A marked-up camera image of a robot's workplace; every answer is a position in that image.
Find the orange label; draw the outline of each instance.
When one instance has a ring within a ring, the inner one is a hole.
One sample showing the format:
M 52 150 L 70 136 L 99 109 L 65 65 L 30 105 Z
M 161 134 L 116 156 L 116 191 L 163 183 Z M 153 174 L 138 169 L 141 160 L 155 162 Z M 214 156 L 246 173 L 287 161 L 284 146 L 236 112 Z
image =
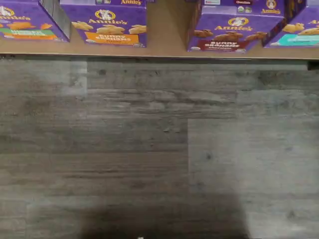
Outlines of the orange label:
M 34 36 L 34 35 L 15 35 L 5 33 L 5 36 L 12 36 L 15 39 L 34 39 L 34 40 L 54 40 L 57 37 L 55 35 L 52 36 Z
M 138 35 L 101 35 L 93 32 L 86 32 L 88 40 L 96 43 L 134 45 L 139 43 Z

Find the wooden shelf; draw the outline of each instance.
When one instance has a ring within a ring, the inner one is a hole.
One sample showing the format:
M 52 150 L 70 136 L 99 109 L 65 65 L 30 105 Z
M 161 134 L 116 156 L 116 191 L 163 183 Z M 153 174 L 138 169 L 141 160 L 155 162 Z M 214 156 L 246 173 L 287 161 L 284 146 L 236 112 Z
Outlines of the wooden shelf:
M 258 45 L 246 54 L 187 52 L 186 32 L 194 4 L 185 3 L 184 0 L 158 0 L 157 3 L 149 4 L 148 8 L 147 48 L 88 45 L 73 29 L 71 43 L 3 39 L 0 42 L 0 53 L 169 58 L 319 59 L 319 48 L 266 49 Z

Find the purple box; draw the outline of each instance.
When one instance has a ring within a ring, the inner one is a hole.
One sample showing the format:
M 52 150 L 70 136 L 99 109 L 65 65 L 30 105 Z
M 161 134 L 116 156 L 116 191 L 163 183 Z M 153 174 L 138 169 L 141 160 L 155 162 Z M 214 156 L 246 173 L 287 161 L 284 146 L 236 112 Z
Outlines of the purple box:
M 284 19 L 284 0 L 199 0 L 188 51 L 246 52 Z
M 286 18 L 264 41 L 265 47 L 318 47 L 319 1 L 287 0 Z
M 145 0 L 61 0 L 86 43 L 147 45 Z
M 0 35 L 8 39 L 70 39 L 71 22 L 58 0 L 0 0 Z

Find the bunny logo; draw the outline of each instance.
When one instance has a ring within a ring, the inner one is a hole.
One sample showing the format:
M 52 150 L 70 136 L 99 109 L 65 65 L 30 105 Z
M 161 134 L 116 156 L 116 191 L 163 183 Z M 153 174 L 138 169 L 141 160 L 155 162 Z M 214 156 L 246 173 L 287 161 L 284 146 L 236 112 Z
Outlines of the bunny logo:
M 276 0 L 267 0 L 266 5 L 269 9 L 275 9 L 277 6 Z
M 0 6 L 0 15 L 1 16 L 14 16 L 14 11 L 5 6 Z
M 95 16 L 99 19 L 110 21 L 115 19 L 115 13 L 109 10 L 98 10 L 95 12 Z
M 249 20 L 245 17 L 236 17 L 228 21 L 228 24 L 231 26 L 244 26 L 249 23 Z

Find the red label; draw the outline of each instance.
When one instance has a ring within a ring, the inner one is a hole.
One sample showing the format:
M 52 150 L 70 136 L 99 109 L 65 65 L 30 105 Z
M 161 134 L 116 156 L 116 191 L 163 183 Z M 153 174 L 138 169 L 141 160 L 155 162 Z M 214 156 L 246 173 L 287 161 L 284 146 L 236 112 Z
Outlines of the red label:
M 249 41 L 227 42 L 227 41 L 214 41 L 214 40 L 199 40 L 197 47 L 202 51 L 215 50 L 215 51 L 241 51 L 245 52 L 246 46 Z
M 240 4 L 240 5 L 252 5 L 253 1 L 252 0 L 234 0 L 235 4 Z

